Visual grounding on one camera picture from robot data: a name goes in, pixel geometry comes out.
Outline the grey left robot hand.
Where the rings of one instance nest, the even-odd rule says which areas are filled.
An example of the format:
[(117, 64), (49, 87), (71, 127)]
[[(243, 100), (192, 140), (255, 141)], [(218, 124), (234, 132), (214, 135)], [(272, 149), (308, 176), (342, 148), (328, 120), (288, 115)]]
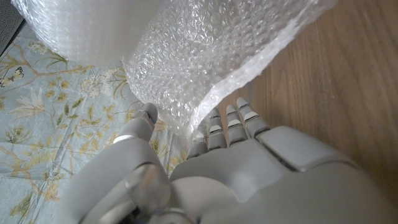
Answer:
[(396, 223), (397, 208), (355, 162), (287, 126), (268, 127), (244, 99), (167, 175), (143, 105), (73, 178), (56, 223)]

